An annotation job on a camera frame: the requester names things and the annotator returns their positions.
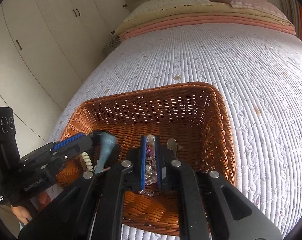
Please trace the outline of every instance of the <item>wardrobe handle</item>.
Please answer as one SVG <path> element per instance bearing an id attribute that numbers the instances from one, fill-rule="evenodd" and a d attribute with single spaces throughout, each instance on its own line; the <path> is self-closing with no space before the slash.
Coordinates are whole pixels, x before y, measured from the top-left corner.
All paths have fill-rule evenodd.
<path id="1" fill-rule="evenodd" d="M 20 45 L 19 41 L 18 41 L 18 40 L 15 40 L 15 41 L 16 41 L 16 42 L 17 42 L 17 44 L 19 45 L 20 50 L 22 50 L 22 47 L 21 47 L 21 45 Z"/>

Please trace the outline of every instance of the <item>white quilted bedspread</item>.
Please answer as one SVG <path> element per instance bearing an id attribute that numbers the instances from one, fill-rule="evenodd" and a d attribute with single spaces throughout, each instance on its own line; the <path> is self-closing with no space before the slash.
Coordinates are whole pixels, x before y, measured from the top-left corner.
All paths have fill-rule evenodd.
<path id="1" fill-rule="evenodd" d="M 124 41 L 91 74 L 61 115 L 106 95 L 202 81 L 222 93 L 232 127 L 237 187 L 285 236 L 302 215 L 302 42 L 239 24 L 201 24 Z M 173 240 L 123 227 L 122 239 Z"/>

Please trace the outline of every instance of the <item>brown wicker basket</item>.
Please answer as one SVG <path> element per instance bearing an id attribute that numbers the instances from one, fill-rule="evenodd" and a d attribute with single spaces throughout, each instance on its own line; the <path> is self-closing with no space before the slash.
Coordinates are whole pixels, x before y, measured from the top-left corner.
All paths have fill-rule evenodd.
<path id="1" fill-rule="evenodd" d="M 139 146 L 140 136 L 175 138 L 178 158 L 200 171 L 217 170 L 235 184 L 235 156 L 226 108 L 219 91 L 202 82 L 175 84 L 88 100 L 73 113 L 61 139 L 78 132 L 109 130 L 121 145 L 120 159 Z M 64 185 L 81 173 L 72 160 L 57 176 Z M 150 232 L 179 235 L 174 192 L 148 197 L 126 192 L 123 223 Z"/>

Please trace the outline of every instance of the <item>white wardrobe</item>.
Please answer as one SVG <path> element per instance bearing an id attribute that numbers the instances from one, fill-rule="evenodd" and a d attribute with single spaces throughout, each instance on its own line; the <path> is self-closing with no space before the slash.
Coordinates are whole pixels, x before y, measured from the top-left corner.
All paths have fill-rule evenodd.
<path id="1" fill-rule="evenodd" d="M 93 0 L 4 0 L 0 106 L 12 107 L 20 155 L 40 147 L 112 36 Z"/>

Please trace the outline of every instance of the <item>pink blanket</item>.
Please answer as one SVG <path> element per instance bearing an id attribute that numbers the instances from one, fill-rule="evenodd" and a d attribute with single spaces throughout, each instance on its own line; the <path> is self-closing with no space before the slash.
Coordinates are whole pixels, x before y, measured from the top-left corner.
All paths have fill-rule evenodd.
<path id="1" fill-rule="evenodd" d="M 285 32 L 295 35 L 295 28 L 293 26 L 284 26 L 280 24 L 274 24 L 266 21 L 249 19 L 249 18 L 238 17 L 238 16 L 205 15 L 205 16 L 175 18 L 175 19 L 164 20 L 161 22 L 153 23 L 150 25 L 141 24 L 134 28 L 129 28 L 125 32 L 121 33 L 120 39 L 121 41 L 124 41 L 128 38 L 135 37 L 151 31 L 163 30 L 163 29 L 181 26 L 181 25 L 193 25 L 193 24 L 202 24 L 202 23 L 238 23 L 238 24 L 264 27 L 264 28 L 273 29 L 280 32 Z"/>

